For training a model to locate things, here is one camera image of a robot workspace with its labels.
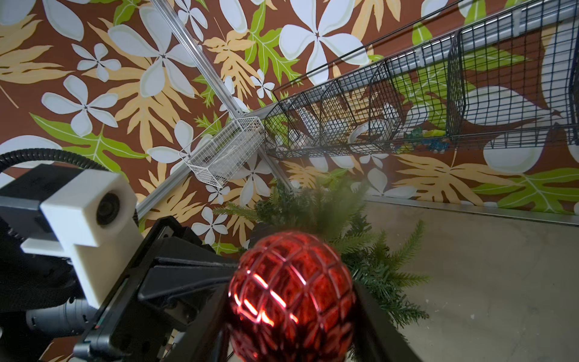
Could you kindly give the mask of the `small green christmas tree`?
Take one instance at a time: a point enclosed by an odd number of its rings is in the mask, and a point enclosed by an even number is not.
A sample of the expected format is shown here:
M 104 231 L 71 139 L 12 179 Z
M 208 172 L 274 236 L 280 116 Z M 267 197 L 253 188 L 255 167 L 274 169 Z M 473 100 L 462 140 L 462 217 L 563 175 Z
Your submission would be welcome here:
M 301 190 L 274 186 L 269 198 L 252 208 L 229 202 L 215 213 L 244 217 L 274 232 L 318 236 L 341 256 L 353 279 L 368 289 L 396 327 L 426 320 L 428 313 L 409 301 L 406 290 L 427 283 L 428 277 L 402 271 L 421 249 L 425 223 L 418 221 L 408 239 L 391 250 L 386 232 L 373 229 L 365 214 L 368 191 L 367 185 L 345 176 L 323 177 Z

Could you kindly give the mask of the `white tape roll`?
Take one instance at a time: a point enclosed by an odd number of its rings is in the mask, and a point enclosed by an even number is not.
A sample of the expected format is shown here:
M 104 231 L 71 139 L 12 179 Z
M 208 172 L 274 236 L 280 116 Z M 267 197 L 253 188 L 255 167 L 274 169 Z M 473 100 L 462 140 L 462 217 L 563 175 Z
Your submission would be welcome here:
M 370 121 L 357 126 L 348 136 L 348 144 L 375 143 L 385 139 L 383 122 Z

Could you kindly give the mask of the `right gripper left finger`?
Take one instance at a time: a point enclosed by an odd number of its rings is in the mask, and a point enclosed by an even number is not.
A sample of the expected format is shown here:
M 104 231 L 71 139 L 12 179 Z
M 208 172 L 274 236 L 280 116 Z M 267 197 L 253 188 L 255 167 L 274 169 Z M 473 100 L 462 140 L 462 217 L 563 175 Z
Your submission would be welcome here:
M 208 300 L 201 314 L 186 329 L 164 361 L 227 361 L 229 356 L 228 286 Z

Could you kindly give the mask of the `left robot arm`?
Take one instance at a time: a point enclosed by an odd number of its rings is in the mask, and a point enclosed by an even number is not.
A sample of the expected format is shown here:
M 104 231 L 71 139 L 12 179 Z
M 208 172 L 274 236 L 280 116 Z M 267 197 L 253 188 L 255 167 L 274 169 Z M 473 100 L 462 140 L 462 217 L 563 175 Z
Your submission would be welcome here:
M 123 176 L 59 149 L 1 188 L 1 358 L 32 360 L 77 336 L 85 361 L 225 361 L 226 288 L 236 264 L 173 217 L 142 235 Z

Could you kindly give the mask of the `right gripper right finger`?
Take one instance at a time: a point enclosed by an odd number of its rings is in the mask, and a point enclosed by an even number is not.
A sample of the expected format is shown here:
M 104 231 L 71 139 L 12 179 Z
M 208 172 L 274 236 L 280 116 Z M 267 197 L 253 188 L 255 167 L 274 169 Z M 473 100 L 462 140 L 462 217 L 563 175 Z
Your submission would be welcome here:
M 371 293 L 354 283 L 354 354 L 359 361 L 420 362 Z

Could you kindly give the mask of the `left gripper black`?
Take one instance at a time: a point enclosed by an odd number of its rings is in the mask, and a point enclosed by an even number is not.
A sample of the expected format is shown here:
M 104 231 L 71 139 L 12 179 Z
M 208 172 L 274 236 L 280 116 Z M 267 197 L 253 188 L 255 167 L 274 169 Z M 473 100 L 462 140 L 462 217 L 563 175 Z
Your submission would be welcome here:
M 85 361 L 164 361 L 236 260 L 174 217 L 158 220 L 73 349 Z

